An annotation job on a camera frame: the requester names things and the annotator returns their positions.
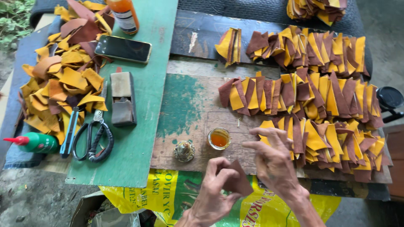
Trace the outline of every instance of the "red nozzle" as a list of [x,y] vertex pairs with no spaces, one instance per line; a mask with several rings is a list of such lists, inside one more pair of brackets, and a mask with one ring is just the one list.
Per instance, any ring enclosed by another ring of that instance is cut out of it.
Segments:
[[4,138],[3,140],[13,142],[13,143],[15,143],[17,145],[20,145],[20,146],[25,146],[29,142],[29,138],[28,137],[23,137],[23,136],[19,136],[19,137],[16,137],[16,138]]

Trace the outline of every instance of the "black round object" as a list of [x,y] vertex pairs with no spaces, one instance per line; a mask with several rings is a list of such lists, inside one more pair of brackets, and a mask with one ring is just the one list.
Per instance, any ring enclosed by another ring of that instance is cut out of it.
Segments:
[[401,92],[389,86],[378,88],[376,97],[385,109],[395,109],[404,105],[404,96]]

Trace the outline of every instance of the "green glue bottle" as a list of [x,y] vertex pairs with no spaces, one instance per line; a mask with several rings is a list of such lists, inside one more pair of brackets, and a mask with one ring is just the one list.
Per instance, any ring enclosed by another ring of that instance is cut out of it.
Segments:
[[28,132],[16,138],[4,138],[18,145],[18,148],[25,152],[33,153],[56,153],[58,142],[56,138],[46,134]]

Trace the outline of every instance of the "phone screen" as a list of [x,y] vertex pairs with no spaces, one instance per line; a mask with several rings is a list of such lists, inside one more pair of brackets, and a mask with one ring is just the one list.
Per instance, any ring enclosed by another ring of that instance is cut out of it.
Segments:
[[150,43],[103,35],[95,53],[145,63],[148,61],[150,48]]

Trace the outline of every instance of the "orange bottle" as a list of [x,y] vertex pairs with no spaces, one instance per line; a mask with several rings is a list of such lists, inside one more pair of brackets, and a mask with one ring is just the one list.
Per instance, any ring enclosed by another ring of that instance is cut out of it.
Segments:
[[139,21],[132,0],[106,0],[106,3],[124,33],[135,34],[139,31]]

